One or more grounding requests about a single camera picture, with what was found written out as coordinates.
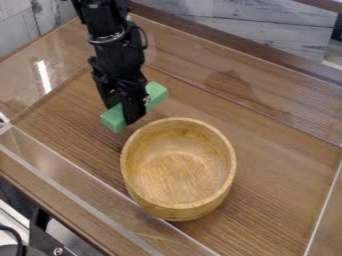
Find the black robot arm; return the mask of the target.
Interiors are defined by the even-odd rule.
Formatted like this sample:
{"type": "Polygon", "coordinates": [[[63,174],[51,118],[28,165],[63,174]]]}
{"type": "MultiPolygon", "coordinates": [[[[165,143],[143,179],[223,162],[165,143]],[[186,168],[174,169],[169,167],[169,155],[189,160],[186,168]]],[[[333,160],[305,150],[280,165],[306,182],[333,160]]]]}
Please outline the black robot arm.
{"type": "Polygon", "coordinates": [[[127,0],[71,0],[95,55],[89,58],[93,78],[105,106],[123,107],[123,120],[135,123],[146,115],[147,79],[142,72],[149,40],[130,19],[127,0]]]}

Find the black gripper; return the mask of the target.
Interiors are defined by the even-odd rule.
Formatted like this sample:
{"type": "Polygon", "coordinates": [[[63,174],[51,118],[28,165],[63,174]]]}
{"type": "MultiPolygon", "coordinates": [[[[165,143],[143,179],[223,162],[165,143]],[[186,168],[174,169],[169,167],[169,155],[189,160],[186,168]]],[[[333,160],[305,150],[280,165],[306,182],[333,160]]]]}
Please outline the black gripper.
{"type": "Polygon", "coordinates": [[[123,115],[129,125],[146,115],[147,79],[142,73],[145,50],[149,47],[146,33],[131,21],[105,35],[93,33],[89,38],[95,55],[89,59],[93,78],[107,109],[122,98],[123,115]]]}

